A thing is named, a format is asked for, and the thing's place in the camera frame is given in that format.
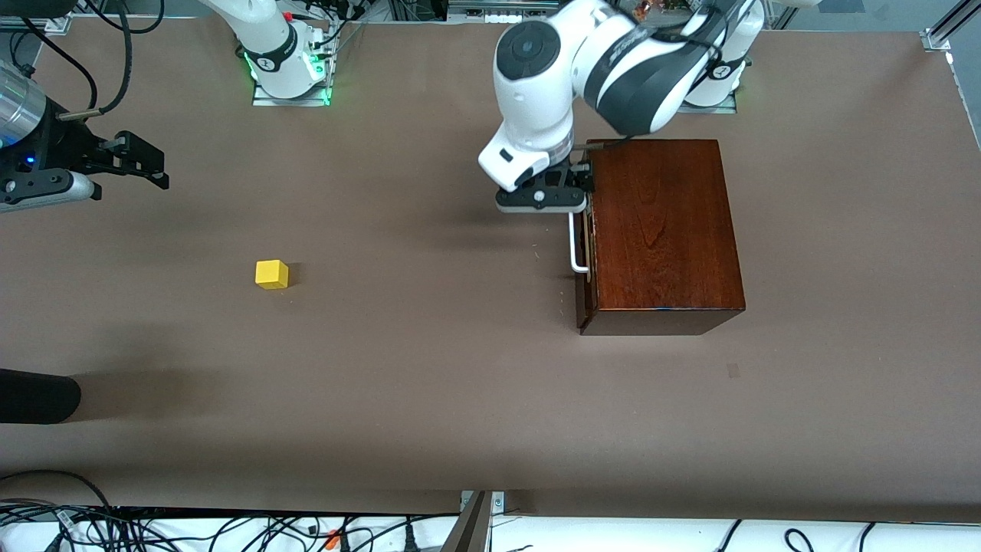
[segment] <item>wooden drawer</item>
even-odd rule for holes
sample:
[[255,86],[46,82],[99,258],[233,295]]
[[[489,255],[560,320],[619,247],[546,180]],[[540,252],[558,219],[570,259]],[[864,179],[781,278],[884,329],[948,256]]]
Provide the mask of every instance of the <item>wooden drawer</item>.
[[583,335],[700,335],[746,309],[717,141],[636,139],[588,155]]

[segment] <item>metal handle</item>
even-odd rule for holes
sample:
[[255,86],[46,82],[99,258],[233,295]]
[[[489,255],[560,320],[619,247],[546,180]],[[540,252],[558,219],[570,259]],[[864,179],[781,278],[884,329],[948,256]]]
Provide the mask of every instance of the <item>metal handle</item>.
[[572,266],[573,272],[588,274],[590,268],[581,266],[576,259],[576,219],[573,218],[574,216],[573,213],[569,213],[569,265]]

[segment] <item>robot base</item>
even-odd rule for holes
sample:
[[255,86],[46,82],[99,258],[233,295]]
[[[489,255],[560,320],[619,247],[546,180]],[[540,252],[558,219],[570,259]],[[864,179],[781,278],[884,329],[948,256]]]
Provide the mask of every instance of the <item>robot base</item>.
[[[310,28],[311,40],[317,47],[309,47],[304,55],[309,60],[310,70],[324,77],[314,83],[306,92],[292,98],[280,98],[271,95],[263,89],[255,78],[254,68],[252,80],[252,105],[254,106],[294,106],[294,107],[323,107],[331,105],[331,95],[334,91],[334,73],[337,67],[337,47],[340,37],[337,36],[337,23],[330,22],[327,30]],[[322,42],[325,35],[334,35],[329,42]]]
[[494,199],[502,213],[580,213],[592,191],[592,166],[571,165],[566,158],[524,181],[514,192],[498,190]]
[[736,110],[736,94],[730,93],[726,96],[726,99],[722,100],[722,103],[717,105],[700,106],[693,105],[691,103],[683,103],[680,108],[678,108],[678,113],[709,113],[709,114],[722,114],[722,115],[734,115],[738,113]]

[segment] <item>table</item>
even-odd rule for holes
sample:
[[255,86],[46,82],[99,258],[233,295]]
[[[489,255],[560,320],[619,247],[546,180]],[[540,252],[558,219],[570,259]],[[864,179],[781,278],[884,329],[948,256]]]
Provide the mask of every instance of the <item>table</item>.
[[[0,219],[0,360],[90,399],[0,427],[0,469],[78,470],[120,504],[445,511],[480,487],[550,515],[972,518],[981,154],[944,56],[764,33],[738,115],[658,135],[719,140],[747,311],[584,338],[565,218],[499,214],[476,163],[501,31],[369,26],[324,109],[250,107],[216,18],[135,38],[90,126],[166,151],[172,189],[101,177],[100,203]],[[115,93],[117,33],[62,43]],[[256,287],[265,258],[294,285]]]

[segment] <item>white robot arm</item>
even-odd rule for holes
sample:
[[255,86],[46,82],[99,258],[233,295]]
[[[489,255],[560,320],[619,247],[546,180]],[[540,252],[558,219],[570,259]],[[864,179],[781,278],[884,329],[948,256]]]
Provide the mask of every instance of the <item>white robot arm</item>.
[[256,82],[269,95],[293,98],[326,77],[323,63],[317,60],[327,43],[324,32],[301,21],[288,22],[276,0],[201,2],[232,28]]
[[[572,150],[576,97],[627,137],[658,131],[683,102],[722,102],[739,85],[749,46],[763,27],[760,2],[694,0],[693,16],[673,33],[639,27],[602,0],[573,0],[546,21],[509,28],[493,64],[504,121],[481,152],[481,167],[513,193],[562,163]],[[582,201],[558,210],[584,207]]]

